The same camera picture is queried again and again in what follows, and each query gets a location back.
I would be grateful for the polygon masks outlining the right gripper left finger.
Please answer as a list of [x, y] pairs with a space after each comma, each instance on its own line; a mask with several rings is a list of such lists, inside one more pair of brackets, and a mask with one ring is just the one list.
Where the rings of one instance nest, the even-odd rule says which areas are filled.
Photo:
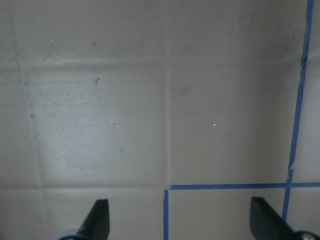
[[107, 240], [109, 234], [109, 201], [108, 199], [98, 199], [76, 233], [61, 236], [58, 240]]

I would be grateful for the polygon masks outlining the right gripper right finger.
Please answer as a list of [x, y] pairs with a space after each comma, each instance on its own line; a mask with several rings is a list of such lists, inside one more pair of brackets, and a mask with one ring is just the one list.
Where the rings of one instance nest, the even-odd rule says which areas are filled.
[[252, 197], [249, 227], [255, 240], [318, 240], [310, 231], [294, 231], [262, 197]]

